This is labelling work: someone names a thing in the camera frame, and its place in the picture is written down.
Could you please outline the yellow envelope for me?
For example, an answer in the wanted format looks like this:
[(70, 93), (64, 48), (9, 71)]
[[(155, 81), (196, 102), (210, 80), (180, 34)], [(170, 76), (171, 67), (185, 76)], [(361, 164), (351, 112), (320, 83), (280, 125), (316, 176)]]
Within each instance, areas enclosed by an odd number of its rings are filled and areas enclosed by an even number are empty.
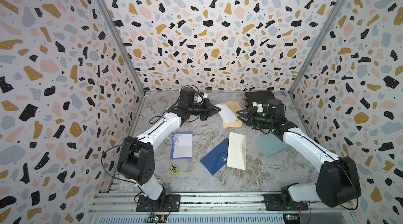
[(243, 108), (238, 102), (226, 102), (217, 104), (221, 109), (219, 115), (222, 118), (224, 128), (242, 127), (243, 123), (237, 118), (237, 111), (241, 111)]

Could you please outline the white letter paper green border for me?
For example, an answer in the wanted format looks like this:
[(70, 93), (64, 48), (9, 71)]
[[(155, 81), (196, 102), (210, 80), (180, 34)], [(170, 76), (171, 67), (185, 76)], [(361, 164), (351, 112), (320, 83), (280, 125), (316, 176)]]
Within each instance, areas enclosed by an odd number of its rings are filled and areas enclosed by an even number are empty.
[(221, 116), (225, 123), (231, 124), (237, 121), (237, 117), (227, 105), (216, 104), (216, 106), (220, 108), (220, 112), (218, 112), (218, 114)]

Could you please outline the light teal envelope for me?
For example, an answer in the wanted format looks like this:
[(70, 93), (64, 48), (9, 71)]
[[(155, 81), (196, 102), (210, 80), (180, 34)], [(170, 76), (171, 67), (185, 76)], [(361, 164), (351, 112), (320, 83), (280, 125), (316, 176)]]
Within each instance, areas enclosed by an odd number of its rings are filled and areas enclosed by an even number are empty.
[(283, 141), (280, 141), (275, 135), (270, 134), (262, 139), (256, 141), (260, 151), (265, 157), (270, 157), (286, 151), (290, 148), (290, 145)]

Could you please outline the cream envelope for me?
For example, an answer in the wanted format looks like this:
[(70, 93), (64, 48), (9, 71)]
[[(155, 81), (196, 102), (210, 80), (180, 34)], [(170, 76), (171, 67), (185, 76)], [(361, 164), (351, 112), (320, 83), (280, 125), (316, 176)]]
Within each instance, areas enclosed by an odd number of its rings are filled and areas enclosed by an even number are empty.
[(229, 133), (227, 167), (246, 170), (246, 136)]

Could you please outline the white letter paper blue border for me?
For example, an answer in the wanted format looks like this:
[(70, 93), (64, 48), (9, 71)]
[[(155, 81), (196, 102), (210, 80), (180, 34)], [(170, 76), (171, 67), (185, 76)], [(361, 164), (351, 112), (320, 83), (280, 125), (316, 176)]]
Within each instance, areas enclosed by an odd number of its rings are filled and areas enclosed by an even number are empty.
[(192, 159), (193, 133), (174, 132), (172, 133), (171, 160)]

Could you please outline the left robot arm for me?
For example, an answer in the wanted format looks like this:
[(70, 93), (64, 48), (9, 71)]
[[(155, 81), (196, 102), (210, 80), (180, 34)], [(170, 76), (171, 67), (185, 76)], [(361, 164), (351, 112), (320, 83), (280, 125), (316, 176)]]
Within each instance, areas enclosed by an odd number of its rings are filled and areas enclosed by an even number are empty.
[(186, 86), (180, 90), (178, 99), (154, 125), (136, 137), (127, 137), (122, 144), (117, 171), (126, 181), (138, 186), (140, 191), (153, 202), (165, 199), (166, 189), (154, 176), (154, 151), (191, 116), (202, 121), (220, 112), (206, 94)]

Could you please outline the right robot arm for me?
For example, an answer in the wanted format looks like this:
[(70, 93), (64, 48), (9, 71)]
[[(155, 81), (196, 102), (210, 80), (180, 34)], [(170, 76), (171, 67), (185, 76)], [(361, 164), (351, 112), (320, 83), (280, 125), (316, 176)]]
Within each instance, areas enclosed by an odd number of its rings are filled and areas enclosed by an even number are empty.
[(322, 202), (328, 207), (343, 207), (362, 195), (356, 163), (348, 156), (340, 157), (308, 137), (285, 116), (285, 105), (278, 99), (254, 104), (237, 111), (238, 119), (262, 133), (272, 133), (293, 147), (318, 171), (315, 183), (292, 184), (281, 189), (284, 207), (300, 202)]

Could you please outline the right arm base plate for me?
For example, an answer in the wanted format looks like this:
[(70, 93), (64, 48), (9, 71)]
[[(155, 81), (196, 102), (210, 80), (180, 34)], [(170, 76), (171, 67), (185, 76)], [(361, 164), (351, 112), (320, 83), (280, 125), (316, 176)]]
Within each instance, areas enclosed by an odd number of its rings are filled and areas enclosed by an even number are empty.
[(266, 211), (307, 211), (308, 204), (305, 202), (285, 202), (281, 194), (263, 194), (263, 203)]

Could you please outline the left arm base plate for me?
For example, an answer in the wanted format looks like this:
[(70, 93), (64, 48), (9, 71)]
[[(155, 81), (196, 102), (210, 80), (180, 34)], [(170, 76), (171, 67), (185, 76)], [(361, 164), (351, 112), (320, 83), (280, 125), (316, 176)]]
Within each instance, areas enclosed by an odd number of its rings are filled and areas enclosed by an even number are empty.
[(141, 195), (138, 198), (136, 212), (178, 212), (181, 203), (180, 194), (162, 195), (158, 200), (150, 200)]

